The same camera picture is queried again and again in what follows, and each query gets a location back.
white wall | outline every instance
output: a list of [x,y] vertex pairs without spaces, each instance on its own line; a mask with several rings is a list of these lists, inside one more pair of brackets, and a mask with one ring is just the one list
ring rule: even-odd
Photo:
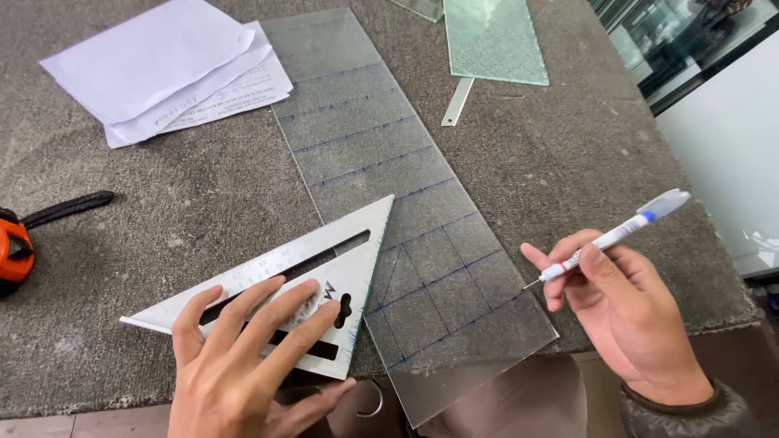
[[779,32],[657,117],[743,276],[779,270]]

sleeve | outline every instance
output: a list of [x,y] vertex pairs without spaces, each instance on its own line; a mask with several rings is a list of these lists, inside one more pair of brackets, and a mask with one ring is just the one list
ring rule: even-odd
[[758,438],[760,428],[746,401],[710,379],[714,395],[700,404],[665,406],[622,383],[622,424],[629,438]]

right hand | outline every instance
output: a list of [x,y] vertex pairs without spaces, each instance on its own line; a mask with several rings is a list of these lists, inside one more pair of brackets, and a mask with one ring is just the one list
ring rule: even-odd
[[603,253],[590,243],[602,234],[579,231],[548,256],[522,244],[539,270],[581,249],[580,270],[544,284],[547,307],[556,312],[567,298],[604,362],[630,389],[670,406],[708,400],[714,389],[695,359],[673,295],[646,257],[622,245]]

gray carpet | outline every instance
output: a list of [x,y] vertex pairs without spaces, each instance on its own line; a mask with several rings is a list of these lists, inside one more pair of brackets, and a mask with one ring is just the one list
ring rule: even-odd
[[[98,189],[109,207],[32,231],[33,275],[0,302],[0,418],[169,401],[170,339],[118,322],[319,225],[269,108],[109,150],[99,123],[37,64],[158,2],[10,0],[0,14],[0,205],[20,214]],[[526,278],[544,249],[610,228],[689,187],[584,0],[530,0],[552,85],[478,80],[455,128],[446,32],[383,0],[222,1],[242,22],[350,5],[466,190]],[[696,202],[632,238],[690,333],[751,323],[723,245]],[[543,353],[591,348],[570,312]],[[357,375],[381,362],[363,330]]]

textured glass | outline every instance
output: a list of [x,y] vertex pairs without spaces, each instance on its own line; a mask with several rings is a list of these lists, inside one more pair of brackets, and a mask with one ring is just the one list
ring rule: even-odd
[[[362,315],[411,424],[555,340],[351,11],[262,25],[294,84],[273,113],[322,221],[395,195]],[[425,375],[476,361],[491,365]]]
[[433,23],[437,23],[443,17],[442,0],[390,0],[410,11],[417,13]]
[[524,0],[444,0],[454,76],[549,85]]

